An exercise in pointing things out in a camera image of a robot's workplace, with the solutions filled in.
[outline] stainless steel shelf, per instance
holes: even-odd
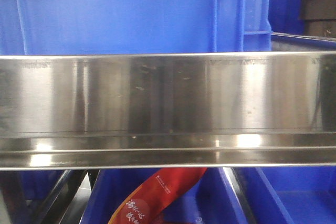
[[[336,164],[336,51],[0,57],[0,169]]]

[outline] metal leg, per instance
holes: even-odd
[[[0,172],[0,223],[30,223],[19,172]]]

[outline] brushed metal surface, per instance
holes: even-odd
[[[335,164],[334,132],[336,51],[0,57],[0,169]]]

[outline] blue plastic crate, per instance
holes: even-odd
[[[269,21],[273,31],[303,34],[305,22],[300,19],[301,0],[270,0]]]
[[[63,171],[34,170],[20,172],[26,199],[44,199],[55,185]]]
[[[0,54],[270,50],[268,0],[0,0]]]
[[[336,167],[242,168],[260,224],[336,223]]]
[[[117,207],[157,169],[111,169],[98,176],[80,224],[107,224]],[[164,211],[164,220],[189,223],[247,224],[222,168],[203,178]]]

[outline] red bag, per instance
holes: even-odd
[[[149,224],[192,188],[206,168],[163,168],[142,183],[117,208],[108,224]]]

